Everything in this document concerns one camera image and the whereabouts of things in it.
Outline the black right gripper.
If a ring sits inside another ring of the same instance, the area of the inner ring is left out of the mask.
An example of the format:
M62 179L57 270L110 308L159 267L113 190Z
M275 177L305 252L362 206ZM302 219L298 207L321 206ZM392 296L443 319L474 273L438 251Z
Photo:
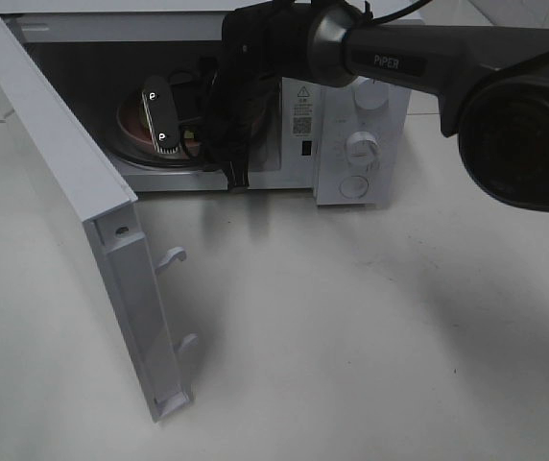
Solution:
M208 90L202 151L223 172L227 190L249 188L253 151L265 142L280 105L283 77L308 77L307 40L317 7L268 1L228 13L218 69ZM166 79L153 75L142 89L147 125L158 155L180 145L179 116Z

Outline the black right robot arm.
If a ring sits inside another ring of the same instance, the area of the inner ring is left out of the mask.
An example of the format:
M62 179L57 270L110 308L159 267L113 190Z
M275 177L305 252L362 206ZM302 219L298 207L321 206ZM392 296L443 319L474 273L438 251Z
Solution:
M251 127L278 81L358 77L434 95L474 182L508 206L549 212L549 29L411 25L345 1L236 9L197 121L201 153L229 189L246 189Z

